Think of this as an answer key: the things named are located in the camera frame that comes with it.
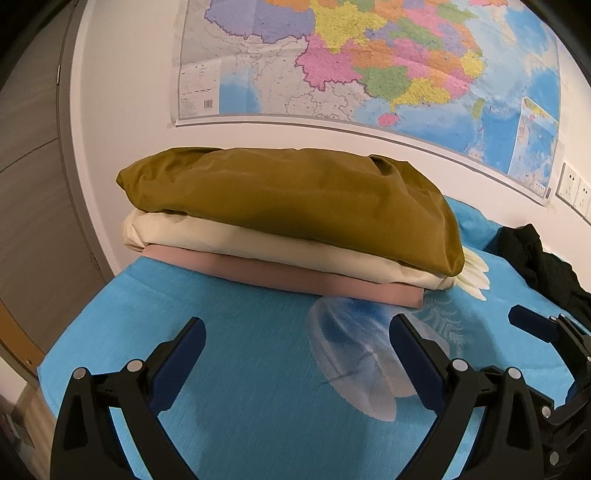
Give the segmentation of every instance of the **screw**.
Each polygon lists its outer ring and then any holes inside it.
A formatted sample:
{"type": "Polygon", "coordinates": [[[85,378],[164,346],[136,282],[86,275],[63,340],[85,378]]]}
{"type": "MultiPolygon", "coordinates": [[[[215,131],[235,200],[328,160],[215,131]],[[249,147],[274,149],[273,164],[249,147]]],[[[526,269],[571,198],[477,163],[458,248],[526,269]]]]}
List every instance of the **screw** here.
{"type": "Polygon", "coordinates": [[[508,370],[509,376],[511,378],[514,378],[515,380],[519,380],[521,378],[521,372],[519,371],[519,369],[515,368],[515,367],[510,367],[508,370]]]}
{"type": "Polygon", "coordinates": [[[132,360],[127,364],[127,370],[130,372],[138,372],[143,366],[144,363],[141,360],[132,360]]]}
{"type": "Polygon", "coordinates": [[[468,364],[465,360],[462,360],[461,358],[456,358],[452,362],[452,367],[459,372],[465,372],[466,370],[468,370],[468,364]]]}
{"type": "Polygon", "coordinates": [[[84,368],[84,367],[76,368],[76,370],[74,370],[74,373],[72,373],[72,376],[76,380],[84,378],[85,375],[86,375],[86,368],[84,368]]]}
{"type": "Polygon", "coordinates": [[[558,455],[558,452],[552,452],[550,454],[550,465],[556,465],[558,463],[558,460],[560,460],[560,455],[558,455]]]}

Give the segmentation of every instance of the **blue blanket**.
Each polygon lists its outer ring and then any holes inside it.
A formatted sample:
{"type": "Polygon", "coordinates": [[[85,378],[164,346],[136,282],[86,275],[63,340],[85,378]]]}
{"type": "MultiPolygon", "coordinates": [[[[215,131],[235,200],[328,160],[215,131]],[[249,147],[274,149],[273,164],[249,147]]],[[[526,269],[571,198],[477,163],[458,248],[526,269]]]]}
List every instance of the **blue blanket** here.
{"type": "MultiPolygon", "coordinates": [[[[545,316],[561,310],[505,260],[481,251],[497,224],[449,202],[463,243],[489,267],[491,287],[482,291],[486,301],[458,286],[429,292],[421,310],[408,312],[413,322],[451,357],[474,367],[518,366],[530,385],[562,403],[573,379],[555,350],[507,320],[517,303],[545,316]]],[[[140,258],[63,333],[39,367],[41,388],[57,415],[75,368],[117,371],[198,316],[207,344],[160,421],[199,478],[391,480],[434,420],[395,358],[380,356],[379,348],[364,354],[368,342],[383,344],[393,309],[246,286],[140,258]],[[346,365],[355,355],[355,364],[346,365]],[[333,377],[331,369],[339,368],[350,371],[333,377]]],[[[461,471],[480,415],[475,412],[446,478],[461,471]]],[[[150,478],[120,411],[113,416],[135,474],[150,478]]]]}

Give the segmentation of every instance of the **cabinet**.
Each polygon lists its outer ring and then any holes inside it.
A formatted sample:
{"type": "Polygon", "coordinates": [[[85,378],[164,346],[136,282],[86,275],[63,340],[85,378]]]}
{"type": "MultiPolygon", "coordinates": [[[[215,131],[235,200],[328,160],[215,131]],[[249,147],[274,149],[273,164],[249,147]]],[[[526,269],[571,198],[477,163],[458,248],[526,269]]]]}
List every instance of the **cabinet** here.
{"type": "Polygon", "coordinates": [[[106,278],[89,246],[98,245],[92,226],[81,222],[86,207],[74,204],[72,158],[67,168],[62,158],[71,138],[59,128],[57,76],[74,8],[35,36],[0,90],[0,355],[34,384],[44,355],[106,278]]]}

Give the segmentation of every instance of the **floor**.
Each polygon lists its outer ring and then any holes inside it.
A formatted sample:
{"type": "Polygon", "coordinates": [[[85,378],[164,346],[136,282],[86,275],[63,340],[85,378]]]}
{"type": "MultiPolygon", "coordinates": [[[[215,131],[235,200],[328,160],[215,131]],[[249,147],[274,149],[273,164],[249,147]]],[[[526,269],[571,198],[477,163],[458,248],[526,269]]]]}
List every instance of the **floor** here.
{"type": "Polygon", "coordinates": [[[49,480],[51,443],[56,428],[56,418],[43,399],[41,390],[37,390],[33,394],[33,398],[25,410],[22,423],[31,437],[34,448],[22,445],[21,458],[38,480],[49,480]]]}

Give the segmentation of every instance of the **olive green fabric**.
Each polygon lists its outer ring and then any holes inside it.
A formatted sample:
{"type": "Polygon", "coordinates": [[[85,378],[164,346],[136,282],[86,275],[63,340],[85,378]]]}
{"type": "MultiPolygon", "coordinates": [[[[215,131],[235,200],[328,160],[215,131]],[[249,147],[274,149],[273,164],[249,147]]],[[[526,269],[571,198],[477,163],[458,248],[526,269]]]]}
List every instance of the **olive green fabric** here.
{"type": "Polygon", "coordinates": [[[303,238],[458,275],[456,218],[410,164],[332,150],[172,148],[135,162],[117,183],[147,212],[303,238]]]}

